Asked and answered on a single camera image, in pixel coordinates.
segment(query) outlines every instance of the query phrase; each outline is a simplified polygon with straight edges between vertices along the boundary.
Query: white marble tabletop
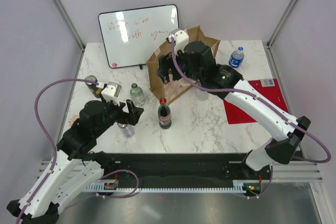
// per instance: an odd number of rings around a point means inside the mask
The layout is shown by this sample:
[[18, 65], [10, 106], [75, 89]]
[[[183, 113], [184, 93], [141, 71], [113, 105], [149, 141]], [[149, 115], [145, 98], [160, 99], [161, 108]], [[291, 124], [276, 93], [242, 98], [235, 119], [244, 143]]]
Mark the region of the white marble tabletop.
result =
[[[246, 80], [272, 78], [261, 40], [221, 41], [216, 61], [227, 64], [229, 56], [239, 46], [244, 47], [245, 59], [238, 71]], [[237, 153], [255, 149], [270, 138], [270, 134], [258, 123], [229, 125], [223, 101], [211, 94], [208, 100], [199, 101], [195, 88], [170, 105], [172, 126], [168, 130], [161, 129], [157, 117], [159, 101], [149, 90], [147, 67], [144, 66], [143, 70], [139, 67], [109, 68], [103, 43], [87, 44], [78, 78], [84, 79], [91, 74], [99, 81], [122, 85], [120, 101], [130, 99], [129, 91], [134, 82], [142, 87], [146, 99], [134, 136], [124, 137], [115, 124], [97, 139], [95, 152]], [[72, 116], [78, 115], [90, 100], [95, 100], [90, 90], [83, 82], [77, 82], [64, 131], [70, 128], [68, 122]]]

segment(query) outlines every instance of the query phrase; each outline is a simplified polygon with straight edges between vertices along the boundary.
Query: blue bottle label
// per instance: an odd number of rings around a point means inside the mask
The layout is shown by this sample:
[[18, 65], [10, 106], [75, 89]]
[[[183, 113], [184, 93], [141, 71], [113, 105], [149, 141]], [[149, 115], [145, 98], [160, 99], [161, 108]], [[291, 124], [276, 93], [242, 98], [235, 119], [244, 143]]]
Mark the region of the blue bottle label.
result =
[[243, 59], [235, 59], [232, 56], [229, 59], [229, 65], [233, 68], [238, 68], [242, 64]]

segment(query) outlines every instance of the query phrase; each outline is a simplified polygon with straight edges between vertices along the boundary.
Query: whiteboard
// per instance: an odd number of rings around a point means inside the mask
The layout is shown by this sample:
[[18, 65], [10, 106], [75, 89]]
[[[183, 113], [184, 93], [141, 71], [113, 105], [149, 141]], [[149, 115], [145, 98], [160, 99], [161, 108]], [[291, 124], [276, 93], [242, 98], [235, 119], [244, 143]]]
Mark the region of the whiteboard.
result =
[[146, 64], [179, 26], [173, 4], [101, 13], [98, 21], [110, 68]]

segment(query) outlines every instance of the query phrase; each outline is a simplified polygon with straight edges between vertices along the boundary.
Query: cardboard box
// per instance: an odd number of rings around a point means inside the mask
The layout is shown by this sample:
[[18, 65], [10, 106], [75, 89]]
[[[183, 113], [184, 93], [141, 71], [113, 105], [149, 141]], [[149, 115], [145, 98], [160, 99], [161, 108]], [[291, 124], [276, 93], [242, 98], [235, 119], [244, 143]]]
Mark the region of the cardboard box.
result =
[[[206, 37], [199, 26], [188, 29], [187, 32], [189, 35], [189, 42], [197, 40], [202, 41], [205, 45], [211, 48], [213, 56], [216, 57], [220, 40]], [[167, 99], [167, 104], [171, 104], [192, 87], [184, 79], [173, 81], [172, 75], [170, 75], [171, 81], [165, 85], [161, 78], [156, 75], [156, 71], [159, 69], [159, 56], [167, 55], [170, 52], [171, 45], [168, 41], [165, 41], [147, 61], [150, 90], [157, 99], [165, 97]]]

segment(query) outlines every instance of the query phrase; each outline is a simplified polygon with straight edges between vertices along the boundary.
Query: red folder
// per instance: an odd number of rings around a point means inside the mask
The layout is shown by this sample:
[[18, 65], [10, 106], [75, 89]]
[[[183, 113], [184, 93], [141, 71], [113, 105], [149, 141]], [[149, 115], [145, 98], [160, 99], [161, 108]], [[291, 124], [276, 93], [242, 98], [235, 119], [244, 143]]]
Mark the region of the red folder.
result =
[[[277, 79], [273, 79], [275, 86], [272, 87], [262, 87], [261, 81], [249, 81], [250, 85], [257, 90], [260, 94], [274, 103], [276, 106], [282, 110], [288, 112], [285, 100], [282, 96], [279, 83]], [[227, 116], [228, 124], [238, 124], [238, 123], [254, 123], [256, 120], [251, 118], [248, 114], [242, 111], [240, 108], [234, 106], [227, 101], [224, 101], [225, 112]]]

